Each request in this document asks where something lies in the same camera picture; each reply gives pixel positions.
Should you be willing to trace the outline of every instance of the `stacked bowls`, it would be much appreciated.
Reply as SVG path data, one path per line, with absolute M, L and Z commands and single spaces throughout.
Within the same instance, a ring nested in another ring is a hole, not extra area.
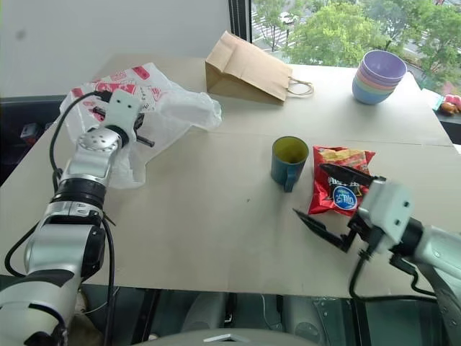
M 376 105 L 393 93 L 406 74 L 406 64 L 395 54 L 371 50 L 364 55 L 352 82 L 354 97 L 367 105 Z

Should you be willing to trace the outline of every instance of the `purple bowl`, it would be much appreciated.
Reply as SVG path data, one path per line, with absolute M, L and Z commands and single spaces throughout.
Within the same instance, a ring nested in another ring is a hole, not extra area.
M 406 74 L 406 64 L 403 60 L 384 50 L 371 50 L 366 53 L 362 65 L 367 72 L 381 81 L 400 81 Z
M 374 77 L 363 65 L 363 63 L 360 64 L 359 68 L 357 69 L 358 71 L 360 71 L 360 73 L 363 75 L 364 78 L 366 78 L 366 80 L 368 81 L 371 81 L 373 83 L 376 83 L 376 84 L 380 84 L 380 85 L 383 85 L 384 87 L 395 87 L 397 86 L 397 84 L 400 83 L 401 79 L 397 79 L 395 81 L 383 81 L 381 79 L 378 79 L 376 77 Z

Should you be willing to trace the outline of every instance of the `black cable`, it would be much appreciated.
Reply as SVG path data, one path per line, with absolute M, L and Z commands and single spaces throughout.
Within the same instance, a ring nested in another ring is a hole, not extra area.
M 11 264 L 12 256 L 14 252 L 18 249 L 18 247 L 20 247 L 21 244 L 24 243 L 27 240 L 27 238 L 30 237 L 32 233 L 34 233 L 35 227 L 37 227 L 37 225 L 38 223 L 36 223 L 35 226 L 33 226 L 29 231 L 27 231 L 27 233 L 24 236 L 22 236 L 22 238 L 18 240 L 15 245 L 12 246 L 12 248 L 8 251 L 8 253 L 5 256 L 6 270 L 8 270 L 8 272 L 11 275 L 16 276 L 17 278 L 23 278 L 25 275 L 13 269 L 12 264 Z
M 416 285 L 418 284 L 418 280 L 419 280 L 419 276 L 418 276 L 417 271 L 415 270 L 415 272 L 413 273 L 413 280 L 411 281 L 411 288 L 415 292 L 418 292 L 420 294 L 426 294 L 428 296 L 435 297 L 434 292 L 431 292 L 430 290 L 423 290 L 422 288 L 416 287 Z
M 58 166 L 56 166 L 56 161 L 55 161 L 55 143 L 56 143 L 56 139 L 58 138 L 58 134 L 59 134 L 59 131 L 61 130 L 61 127 L 63 126 L 64 124 L 64 120 L 66 119 L 66 117 L 68 116 L 69 112 L 72 110 L 72 108 L 77 104 L 79 103 L 81 100 L 83 99 L 86 99 L 87 97 L 90 97 L 91 95 L 96 95 L 98 92 L 89 92 L 88 94 L 85 94 L 85 95 L 82 95 L 80 96 L 78 99 L 75 99 L 67 108 L 66 110 L 64 111 L 63 115 L 61 116 L 61 118 L 59 119 L 58 121 L 58 124 L 56 125 L 56 129 L 55 129 L 55 132 L 53 134 L 53 137 L 51 138 L 51 142 L 50 142 L 50 152 L 49 152 L 49 155 L 50 155 L 50 164 L 51 164 L 51 168 L 53 168 L 53 172 L 57 172 L 58 171 Z
M 370 302 L 378 302 L 378 301 L 394 301 L 394 300 L 405 300 L 405 301 L 427 301 L 431 303 L 436 303 L 437 300 L 434 298 L 429 298 L 429 297 L 421 297 L 421 296 L 374 296 L 374 297 L 361 297 L 355 293 L 355 287 L 357 285 L 357 279 L 360 276 L 360 272 L 362 271 L 362 268 L 365 264 L 365 261 L 370 258 L 370 256 L 364 252 L 361 251 L 359 253 L 359 261 L 357 262 L 354 272 L 352 273 L 352 278 L 351 281 L 349 282 L 349 295 L 353 299 L 358 299 L 361 301 L 364 301 L 365 303 L 370 303 Z
M 53 175 L 51 176 L 51 179 L 53 181 L 53 189 L 56 193 L 58 191 L 58 186 L 59 186 L 59 177 L 63 175 L 63 170 L 61 168 L 58 168 L 57 170 L 53 171 Z
M 106 327 L 104 329 L 104 346 L 112 344 L 114 330 L 114 312 L 115 312 L 115 297 L 114 297 L 114 279 L 115 279 L 115 251 L 114 239 L 110 231 L 109 223 L 105 218 L 102 219 L 102 225 L 106 232 L 107 243 L 109 244 L 109 283 L 107 285 L 107 315 Z

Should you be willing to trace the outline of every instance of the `brown paper bag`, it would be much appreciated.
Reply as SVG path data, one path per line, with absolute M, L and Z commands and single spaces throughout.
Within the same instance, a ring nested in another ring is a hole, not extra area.
M 205 61 L 211 94 L 282 104 L 292 69 L 260 48 L 227 31 Z

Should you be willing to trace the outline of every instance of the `window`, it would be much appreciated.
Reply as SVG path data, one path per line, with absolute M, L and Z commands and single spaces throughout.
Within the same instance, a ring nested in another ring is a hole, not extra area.
M 461 0 L 250 0 L 252 42 L 287 63 L 400 56 L 421 88 L 461 94 Z

